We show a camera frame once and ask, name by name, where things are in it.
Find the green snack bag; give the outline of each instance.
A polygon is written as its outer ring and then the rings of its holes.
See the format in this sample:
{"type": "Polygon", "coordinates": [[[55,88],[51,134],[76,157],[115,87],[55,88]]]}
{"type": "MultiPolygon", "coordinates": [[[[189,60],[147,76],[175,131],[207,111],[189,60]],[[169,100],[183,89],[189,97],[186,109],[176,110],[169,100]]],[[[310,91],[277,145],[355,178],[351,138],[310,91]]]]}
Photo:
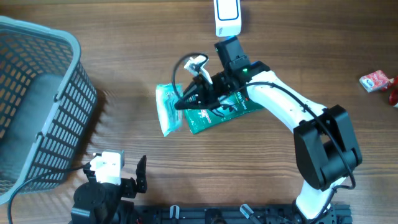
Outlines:
{"type": "Polygon", "coordinates": [[[221,104],[233,105],[226,110],[218,108],[217,110],[224,114],[224,117],[215,115],[210,110],[185,110],[185,118],[191,129],[192,134],[197,134],[214,125],[237,118],[238,116],[251,113],[264,107],[246,99],[242,93],[237,92],[231,95],[228,99],[223,100],[221,104]]]}

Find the wooden table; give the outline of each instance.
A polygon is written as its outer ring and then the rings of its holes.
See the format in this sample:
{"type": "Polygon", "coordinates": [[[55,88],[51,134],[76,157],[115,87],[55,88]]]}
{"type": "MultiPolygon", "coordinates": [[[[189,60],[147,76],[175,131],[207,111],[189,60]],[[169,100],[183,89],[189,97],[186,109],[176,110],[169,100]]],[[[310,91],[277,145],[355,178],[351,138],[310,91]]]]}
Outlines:
{"type": "MultiPolygon", "coordinates": [[[[398,14],[394,1],[242,1],[239,36],[251,60],[268,64],[293,89],[326,106],[349,111],[363,154],[358,187],[334,202],[351,204],[355,223],[396,223],[398,218],[398,111],[388,93],[365,92],[360,76],[382,69],[398,75],[398,14]]],[[[185,53],[210,56],[212,2],[3,6],[0,14],[67,30],[80,41],[81,61],[99,89],[90,141],[76,157],[125,150],[123,177],[135,176],[148,156],[149,189],[138,205],[264,205],[290,203],[303,179],[293,136],[263,110],[193,135],[185,126],[164,138],[155,86],[170,83],[185,53]]],[[[188,84],[190,75],[179,76],[188,84]]],[[[15,223],[67,223],[82,171],[51,192],[18,196],[15,223]]],[[[0,207],[6,223],[6,205],[0,207]]]]}

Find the red package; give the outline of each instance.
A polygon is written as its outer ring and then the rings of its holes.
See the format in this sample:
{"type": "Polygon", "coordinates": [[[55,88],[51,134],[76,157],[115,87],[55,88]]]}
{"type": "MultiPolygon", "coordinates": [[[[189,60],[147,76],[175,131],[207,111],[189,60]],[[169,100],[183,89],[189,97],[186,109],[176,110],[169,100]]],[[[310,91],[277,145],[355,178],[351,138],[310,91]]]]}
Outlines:
{"type": "Polygon", "coordinates": [[[359,79],[359,82],[365,88],[368,93],[381,88],[388,88],[391,86],[390,79],[386,77],[382,70],[378,70],[369,75],[365,75],[359,79]]]}

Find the gray plastic bin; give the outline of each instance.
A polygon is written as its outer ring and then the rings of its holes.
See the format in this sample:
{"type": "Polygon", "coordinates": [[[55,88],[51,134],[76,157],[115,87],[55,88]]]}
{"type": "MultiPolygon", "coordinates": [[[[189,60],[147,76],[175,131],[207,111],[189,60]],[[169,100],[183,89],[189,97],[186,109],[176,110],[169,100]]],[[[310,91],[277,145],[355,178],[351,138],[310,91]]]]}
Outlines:
{"type": "MultiPolygon", "coordinates": [[[[0,16],[0,204],[25,180],[71,166],[97,102],[76,38],[0,16]]],[[[50,190],[56,174],[22,192],[50,190]]]]}

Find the black and white robotic arm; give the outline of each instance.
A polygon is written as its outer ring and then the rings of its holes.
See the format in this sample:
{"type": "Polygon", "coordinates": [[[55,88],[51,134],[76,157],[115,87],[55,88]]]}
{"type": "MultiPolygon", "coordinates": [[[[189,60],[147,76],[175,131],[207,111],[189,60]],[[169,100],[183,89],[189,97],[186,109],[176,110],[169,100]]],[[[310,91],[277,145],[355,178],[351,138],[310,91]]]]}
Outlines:
{"type": "MultiPolygon", "coordinates": [[[[208,58],[190,54],[184,68],[193,74],[176,109],[214,110],[230,94],[241,91],[259,103],[294,134],[296,162],[304,184],[294,204],[304,220],[313,223],[330,207],[330,200],[347,176],[362,163],[362,156],[347,112],[336,105],[330,109],[314,103],[283,83],[262,62],[250,63],[237,37],[215,44],[224,71],[210,77],[203,68],[208,58]],[[330,140],[322,142],[321,135],[330,140]]],[[[175,67],[172,83],[175,84],[175,67]]]]}

